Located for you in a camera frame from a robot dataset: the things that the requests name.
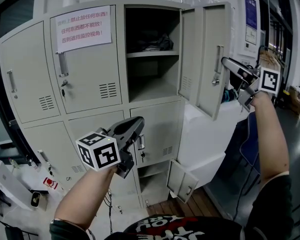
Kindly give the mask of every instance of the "open locker door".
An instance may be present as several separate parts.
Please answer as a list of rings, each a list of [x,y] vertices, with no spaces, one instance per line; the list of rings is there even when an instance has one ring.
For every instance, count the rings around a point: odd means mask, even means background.
[[[228,2],[180,11],[178,95],[216,120],[226,84],[221,63],[231,44]]]
[[[199,180],[186,171],[181,164],[174,159],[170,160],[166,186],[182,202],[186,203],[196,189]]]

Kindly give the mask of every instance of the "locker vent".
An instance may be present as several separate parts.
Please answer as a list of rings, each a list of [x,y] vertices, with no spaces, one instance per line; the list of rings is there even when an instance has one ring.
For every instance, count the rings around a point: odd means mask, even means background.
[[[51,95],[39,98],[39,102],[42,110],[50,110],[55,108]]]
[[[84,173],[85,172],[85,170],[82,168],[81,165],[72,166],[71,168],[75,173]]]
[[[192,79],[184,76],[182,78],[182,89],[191,90]]]
[[[163,155],[168,155],[168,154],[171,154],[172,153],[172,146],[170,147],[166,147],[163,149]]]
[[[105,83],[99,85],[101,99],[111,98],[117,96],[117,87],[116,83]]]

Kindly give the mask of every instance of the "person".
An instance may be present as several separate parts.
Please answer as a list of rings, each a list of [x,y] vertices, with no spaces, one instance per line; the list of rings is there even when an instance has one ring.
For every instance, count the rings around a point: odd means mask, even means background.
[[[253,203],[245,227],[218,217],[153,215],[116,232],[118,239],[288,239],[294,225],[291,215],[288,147],[275,108],[264,92],[252,105],[257,120],[261,190]],[[116,168],[89,170],[59,204],[50,224],[52,240],[88,240],[91,225],[109,189]]]

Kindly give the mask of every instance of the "black t-shirt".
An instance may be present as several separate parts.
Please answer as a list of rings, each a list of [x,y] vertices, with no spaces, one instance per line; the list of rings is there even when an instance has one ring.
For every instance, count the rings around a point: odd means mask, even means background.
[[[268,182],[255,202],[246,227],[218,217],[177,217],[153,215],[129,226],[124,232],[109,235],[107,240],[285,240],[289,239],[294,221],[291,216],[291,179],[279,176]],[[82,229],[65,221],[50,224],[52,240],[89,240]]]

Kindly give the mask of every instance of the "paper sign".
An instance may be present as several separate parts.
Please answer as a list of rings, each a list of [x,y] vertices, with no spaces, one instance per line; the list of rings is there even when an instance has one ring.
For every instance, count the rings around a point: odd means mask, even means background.
[[[256,0],[245,1],[245,40],[257,44],[257,3]]]
[[[55,24],[58,53],[111,43],[109,5],[57,16]]]

